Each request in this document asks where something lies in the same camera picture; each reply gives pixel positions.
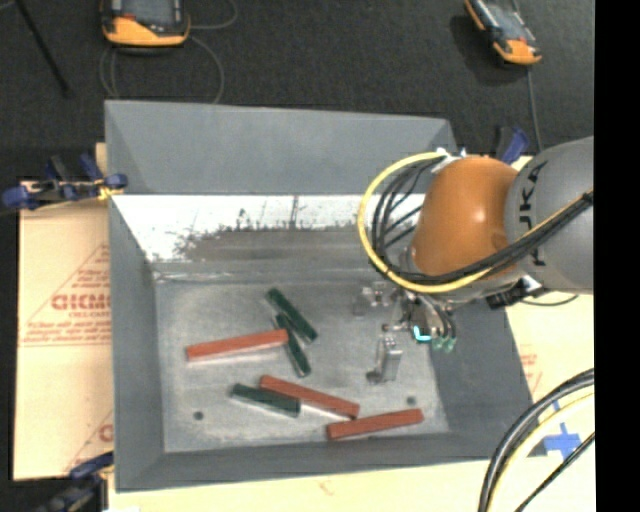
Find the cardboard sheet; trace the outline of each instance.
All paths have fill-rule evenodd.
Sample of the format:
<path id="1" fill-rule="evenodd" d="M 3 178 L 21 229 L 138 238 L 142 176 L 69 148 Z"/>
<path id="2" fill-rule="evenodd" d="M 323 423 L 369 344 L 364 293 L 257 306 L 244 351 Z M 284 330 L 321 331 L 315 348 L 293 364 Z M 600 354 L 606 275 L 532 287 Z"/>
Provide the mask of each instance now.
<path id="1" fill-rule="evenodd" d="M 106 208 L 21 214 L 16 480 L 66 475 L 113 445 Z"/>

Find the dark floor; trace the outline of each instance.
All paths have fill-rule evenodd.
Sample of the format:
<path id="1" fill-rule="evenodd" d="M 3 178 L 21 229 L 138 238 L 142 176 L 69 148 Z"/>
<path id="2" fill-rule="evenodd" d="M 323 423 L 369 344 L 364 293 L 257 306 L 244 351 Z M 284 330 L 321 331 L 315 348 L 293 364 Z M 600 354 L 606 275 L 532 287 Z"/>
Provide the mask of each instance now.
<path id="1" fill-rule="evenodd" d="M 522 17 L 544 53 L 530 76 L 496 66 L 462 0 L 236 1 L 238 19 L 229 28 L 194 32 L 223 66 L 220 103 L 442 117 L 460 148 L 474 153 L 494 150 L 496 129 L 503 125 L 524 129 L 533 142 L 530 151 L 594 133 L 594 0 L 521 0 Z M 0 0 L 0 189 L 17 177 L 39 175 L 51 154 L 74 154 L 104 136 L 107 92 L 98 68 L 106 43 L 99 1 L 23 4 L 74 95 L 62 96 L 17 6 Z M 197 25 L 218 23 L 232 12 L 227 0 L 186 5 Z M 192 40 L 162 57 L 118 56 L 114 69 L 120 97 L 209 102 L 221 78 L 211 55 Z M 7 482 L 15 372 L 14 217 L 0 217 L 0 237 L 0 510 L 20 512 L 59 485 Z"/>

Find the red block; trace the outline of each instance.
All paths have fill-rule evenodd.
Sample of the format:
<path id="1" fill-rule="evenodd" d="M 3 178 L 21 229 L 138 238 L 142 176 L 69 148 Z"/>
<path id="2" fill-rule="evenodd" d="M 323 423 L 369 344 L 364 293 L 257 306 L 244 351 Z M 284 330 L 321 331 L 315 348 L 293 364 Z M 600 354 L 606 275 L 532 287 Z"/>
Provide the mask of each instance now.
<path id="1" fill-rule="evenodd" d="M 355 402 L 349 402 L 348 400 L 277 379 L 270 375 L 264 375 L 260 379 L 260 388 L 274 391 L 289 398 L 296 398 L 310 406 L 349 418 L 357 418 L 360 411 L 360 405 Z"/>
<path id="2" fill-rule="evenodd" d="M 414 425 L 423 421 L 422 409 L 406 409 L 352 421 L 331 423 L 327 425 L 327 436 L 330 440 L 342 439 L 343 437 Z"/>
<path id="3" fill-rule="evenodd" d="M 187 360 L 200 361 L 243 352 L 253 352 L 286 345 L 288 341 L 289 336 L 286 329 L 275 329 L 236 338 L 198 343 L 186 348 Z"/>

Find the orange device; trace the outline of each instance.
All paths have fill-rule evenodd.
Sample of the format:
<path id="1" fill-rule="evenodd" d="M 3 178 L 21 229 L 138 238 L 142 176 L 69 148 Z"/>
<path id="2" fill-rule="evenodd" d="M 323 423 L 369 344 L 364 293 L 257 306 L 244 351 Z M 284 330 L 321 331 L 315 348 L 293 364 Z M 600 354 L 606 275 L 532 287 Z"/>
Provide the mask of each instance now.
<path id="1" fill-rule="evenodd" d="M 104 37 L 121 48 L 171 48 L 189 37 L 182 0 L 103 0 L 100 11 Z"/>

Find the yellow cable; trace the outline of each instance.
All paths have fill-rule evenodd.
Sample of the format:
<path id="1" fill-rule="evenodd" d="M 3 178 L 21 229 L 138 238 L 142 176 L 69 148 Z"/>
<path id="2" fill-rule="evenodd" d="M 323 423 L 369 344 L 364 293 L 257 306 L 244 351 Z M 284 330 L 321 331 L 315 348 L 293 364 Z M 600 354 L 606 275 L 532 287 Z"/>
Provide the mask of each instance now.
<path id="1" fill-rule="evenodd" d="M 382 259 L 376 254 L 373 247 L 371 246 L 371 242 L 369 241 L 369 237 L 367 236 L 365 220 L 366 220 L 367 205 L 369 204 L 369 201 L 371 200 L 371 197 L 373 196 L 373 193 L 375 192 L 375 190 L 380 186 L 380 184 L 385 179 L 391 176 L 394 172 L 417 162 L 434 160 L 440 157 L 442 157 L 442 154 L 436 153 L 436 152 L 418 153 L 416 155 L 403 158 L 402 160 L 398 160 L 397 162 L 391 164 L 389 167 L 384 169 L 380 174 L 378 174 L 378 176 L 374 178 L 374 180 L 369 184 L 369 187 L 363 194 L 362 200 L 360 201 L 360 208 L 358 209 L 358 216 L 356 220 L 358 235 L 360 236 L 360 242 L 362 243 L 362 246 L 365 252 L 367 253 L 367 256 L 372 261 L 372 263 L 378 268 L 378 270 L 380 270 L 380 272 L 382 272 L 385 276 L 391 279 L 391 281 L 402 286 L 407 290 L 411 290 L 416 293 L 444 293 L 452 290 L 457 290 L 459 288 L 462 288 L 463 286 L 466 286 L 468 284 L 471 284 L 477 281 L 478 279 L 481 279 L 483 276 L 485 276 L 487 273 L 489 273 L 493 269 L 493 267 L 489 267 L 479 272 L 476 272 L 475 274 L 469 274 L 468 276 L 457 279 L 450 283 L 434 284 L 434 285 L 419 284 L 419 283 L 408 281 L 407 279 L 404 279 L 399 275 L 397 275 L 395 272 L 393 272 L 389 268 L 389 266 L 384 261 L 382 261 Z M 529 231 L 527 231 L 521 237 L 519 237 L 518 240 L 516 241 L 519 241 L 522 238 L 535 233 L 536 231 L 541 229 L 543 226 L 545 226 L 547 223 L 551 222 L 553 219 L 555 219 L 556 217 L 564 213 L 568 208 L 570 208 L 572 205 L 578 202 L 581 198 L 582 198 L 582 195 L 574 199 L 573 201 L 571 201 L 571 203 L 566 205 L 564 208 L 558 210 L 556 213 L 554 213 L 553 215 L 545 219 L 540 224 L 531 228 Z"/>
<path id="2" fill-rule="evenodd" d="M 520 459 L 523 459 L 531 453 L 531 450 L 535 448 L 535 446 L 542 441 L 542 439 L 549 434 L 549 432 L 557 428 L 558 424 L 565 421 L 569 416 L 575 414 L 580 409 L 583 409 L 586 405 L 589 404 L 588 399 L 594 396 L 595 392 L 591 391 L 580 398 L 575 399 L 573 402 L 568 403 L 561 409 L 555 411 L 551 416 L 542 421 L 535 429 L 531 431 L 531 433 L 518 445 L 518 447 L 513 451 L 513 453 L 509 456 L 507 462 L 504 467 L 500 471 L 498 478 L 496 480 L 493 494 L 489 498 L 487 502 L 487 512 L 492 509 L 492 505 L 495 503 L 495 497 L 500 493 L 501 488 L 504 486 L 505 475 L 508 470 L 511 469 L 516 462 Z"/>

